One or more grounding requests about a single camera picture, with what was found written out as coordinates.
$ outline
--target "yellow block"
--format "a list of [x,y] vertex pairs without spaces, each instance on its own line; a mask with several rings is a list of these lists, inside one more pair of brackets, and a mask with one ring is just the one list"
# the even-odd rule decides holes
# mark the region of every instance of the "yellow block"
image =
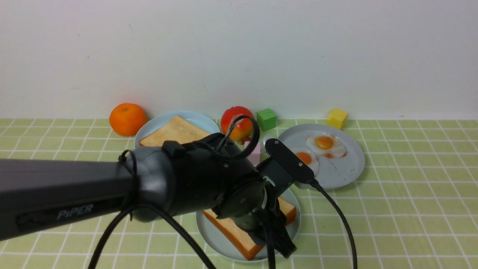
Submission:
[[344,127],[345,120],[347,119],[347,112],[342,111],[340,109],[334,108],[329,115],[327,120],[327,125],[335,127],[339,130],[342,130]]

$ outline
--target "orange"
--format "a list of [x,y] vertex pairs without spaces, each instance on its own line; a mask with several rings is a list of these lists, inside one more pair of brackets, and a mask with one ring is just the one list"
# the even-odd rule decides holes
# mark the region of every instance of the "orange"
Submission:
[[136,135],[148,121],[143,108],[136,104],[121,104],[109,115],[109,124],[113,131],[122,136]]

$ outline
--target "light blue plate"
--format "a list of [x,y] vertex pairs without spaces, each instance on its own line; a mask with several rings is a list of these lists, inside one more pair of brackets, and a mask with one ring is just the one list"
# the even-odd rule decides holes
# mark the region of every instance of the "light blue plate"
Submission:
[[147,137],[154,131],[166,125],[166,123],[168,123],[168,121],[170,121],[176,115],[180,116],[181,118],[187,120],[188,122],[196,125],[197,127],[203,129],[210,134],[219,133],[219,127],[217,126],[217,124],[203,114],[199,114],[197,112],[192,111],[171,112],[156,117],[148,121],[143,127],[141,127],[141,129],[136,134],[136,137],[134,137],[134,148],[138,148],[140,146],[141,139]]

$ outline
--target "plate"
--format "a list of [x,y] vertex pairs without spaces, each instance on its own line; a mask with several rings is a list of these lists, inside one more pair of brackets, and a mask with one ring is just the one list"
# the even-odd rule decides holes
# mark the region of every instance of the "plate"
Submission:
[[[365,156],[360,145],[347,133],[334,127],[323,124],[302,124],[285,130],[279,140],[287,147],[305,147],[305,138],[308,135],[325,133],[337,137],[347,150],[343,158],[329,159],[319,156],[319,172],[315,179],[324,189],[335,189],[348,185],[355,181],[365,167]],[[312,189],[308,184],[296,182],[300,189]]]
[[170,121],[174,116],[180,116],[181,118],[187,120],[188,122],[196,125],[197,127],[203,129],[204,131],[214,134],[219,133],[219,127],[217,124],[211,120],[209,117],[204,116],[203,114],[193,112],[193,111],[177,111],[171,112],[165,115],[156,117],[148,121],[141,129],[138,131],[134,137],[134,148],[140,147],[140,140],[152,134],[154,131],[163,127]]
[[[284,191],[281,197],[295,206],[297,209],[295,221],[287,226],[287,232],[291,237],[292,241],[295,240],[297,234],[299,233],[300,222],[301,222],[301,213],[299,202],[295,195],[290,189]],[[231,259],[237,262],[258,262],[267,259],[267,248],[264,247],[253,260],[247,260],[244,256],[237,250],[237,248],[222,234],[219,229],[217,229],[214,224],[212,224],[202,211],[196,212],[196,224],[199,230],[200,235],[213,250],[215,250],[220,255]]]

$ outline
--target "green block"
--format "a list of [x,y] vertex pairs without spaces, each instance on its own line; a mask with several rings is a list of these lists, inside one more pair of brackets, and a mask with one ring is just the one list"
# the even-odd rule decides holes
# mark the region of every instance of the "green block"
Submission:
[[257,112],[257,123],[263,131],[270,130],[277,126],[277,115],[270,108]]

